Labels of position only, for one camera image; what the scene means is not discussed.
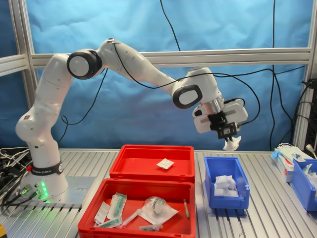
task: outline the blue plastic bin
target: blue plastic bin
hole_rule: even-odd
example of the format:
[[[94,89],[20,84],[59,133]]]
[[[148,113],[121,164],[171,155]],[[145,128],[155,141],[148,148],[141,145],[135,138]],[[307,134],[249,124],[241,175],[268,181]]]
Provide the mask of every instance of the blue plastic bin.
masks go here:
[[[303,172],[306,165],[313,164],[310,168],[312,172],[317,172],[317,160],[306,159],[305,162],[294,162],[294,172],[292,186],[297,194],[297,197],[302,203],[306,211],[317,211],[317,199],[315,198],[316,189],[309,182],[308,178]]]
[[[210,208],[248,209],[250,187],[237,157],[205,156],[205,186]],[[239,197],[214,195],[214,183],[217,176],[232,175],[236,181]]]

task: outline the metal table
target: metal table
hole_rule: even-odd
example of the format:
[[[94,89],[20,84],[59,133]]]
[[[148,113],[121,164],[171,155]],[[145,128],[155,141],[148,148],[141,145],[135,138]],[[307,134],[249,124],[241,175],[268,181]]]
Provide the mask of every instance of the metal table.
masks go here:
[[[68,176],[93,176],[95,182],[81,209],[40,206],[9,207],[0,223],[9,238],[77,238],[77,224],[99,184],[109,177],[118,153],[110,149],[61,149]],[[244,216],[208,207],[204,155],[237,156],[248,178],[251,195]],[[197,238],[317,237],[317,212],[306,212],[291,185],[285,183],[268,152],[195,151]]]

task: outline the plastic bag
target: plastic bag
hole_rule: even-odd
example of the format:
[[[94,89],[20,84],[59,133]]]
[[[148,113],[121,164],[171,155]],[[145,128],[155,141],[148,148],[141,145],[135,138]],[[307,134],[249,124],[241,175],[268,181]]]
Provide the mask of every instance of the plastic bag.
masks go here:
[[[110,220],[110,221],[106,221],[106,222],[102,223],[98,227],[113,228],[113,227],[119,226],[121,223],[122,223],[122,218],[118,217],[116,219],[113,219],[113,220]]]
[[[109,209],[107,218],[110,220],[113,220],[115,218],[121,217],[126,201],[127,201],[126,195],[116,193],[114,196],[112,196],[110,209]]]
[[[159,230],[163,229],[163,226],[161,224],[159,225],[149,225],[149,226],[141,226],[139,227],[142,231],[148,231],[148,232],[158,232]]]
[[[142,208],[141,217],[153,225],[163,224],[178,211],[171,208],[164,199],[159,197],[148,198]]]

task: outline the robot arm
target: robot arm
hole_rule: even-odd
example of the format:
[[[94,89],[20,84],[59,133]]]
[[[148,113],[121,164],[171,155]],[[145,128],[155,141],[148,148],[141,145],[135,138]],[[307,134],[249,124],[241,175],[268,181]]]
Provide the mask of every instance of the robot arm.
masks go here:
[[[247,119],[241,100],[225,104],[208,68],[194,69],[182,81],[175,81],[139,52],[113,38],[104,41],[97,50],[80,50],[70,56],[56,54],[45,67],[35,92],[34,105],[16,125],[16,133],[27,142],[33,160],[31,174],[21,180],[21,187],[30,184],[40,190],[39,197],[33,200],[55,197],[67,189],[51,127],[57,121],[74,77],[90,79],[104,68],[138,83],[164,85],[161,89],[172,97],[178,108],[187,109],[200,102],[193,112],[199,133],[215,130],[219,138],[228,141],[237,133],[237,123]]]

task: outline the aluminum frame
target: aluminum frame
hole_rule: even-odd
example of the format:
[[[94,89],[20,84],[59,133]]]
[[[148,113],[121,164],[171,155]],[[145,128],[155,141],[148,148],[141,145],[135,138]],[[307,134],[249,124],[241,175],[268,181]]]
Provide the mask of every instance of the aluminum frame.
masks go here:
[[[0,76],[22,71],[23,82],[28,106],[34,102],[37,87],[35,69],[44,68],[53,54],[35,54],[30,23],[25,0],[8,0],[11,11],[18,56],[10,59],[0,59]],[[156,67],[193,67],[193,66],[229,66],[254,64],[306,64],[304,81],[317,76],[315,60],[317,34],[317,0],[314,0],[309,46],[307,48],[260,48],[260,49],[230,49],[210,51],[182,51],[182,52],[143,52]],[[312,101],[312,90],[307,90],[303,100]],[[310,104],[302,104],[299,113],[309,117]],[[298,118],[294,144],[304,148],[308,122]]]

